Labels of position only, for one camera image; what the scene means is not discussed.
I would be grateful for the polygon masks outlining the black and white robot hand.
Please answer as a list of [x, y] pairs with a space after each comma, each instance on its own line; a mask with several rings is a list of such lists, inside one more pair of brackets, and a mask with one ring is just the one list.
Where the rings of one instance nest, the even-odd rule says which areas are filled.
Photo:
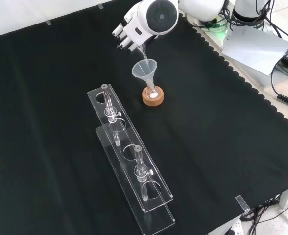
[[140, 3], [131, 7], [124, 15], [121, 23], [114, 29], [112, 35], [118, 39], [117, 48], [127, 48], [133, 52], [143, 44], [151, 43], [157, 39], [157, 35], [149, 33], [144, 29], [138, 20], [138, 7]]

